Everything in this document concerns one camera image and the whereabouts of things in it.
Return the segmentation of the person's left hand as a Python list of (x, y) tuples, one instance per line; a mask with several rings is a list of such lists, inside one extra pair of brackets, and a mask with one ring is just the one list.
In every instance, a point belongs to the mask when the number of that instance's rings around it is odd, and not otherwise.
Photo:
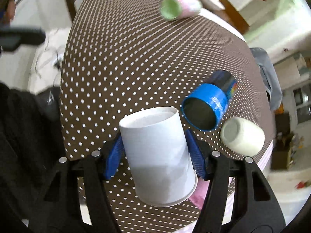
[(4, 23), (10, 24), (15, 17), (16, 4), (15, 0), (9, 0), (6, 11), (4, 13)]

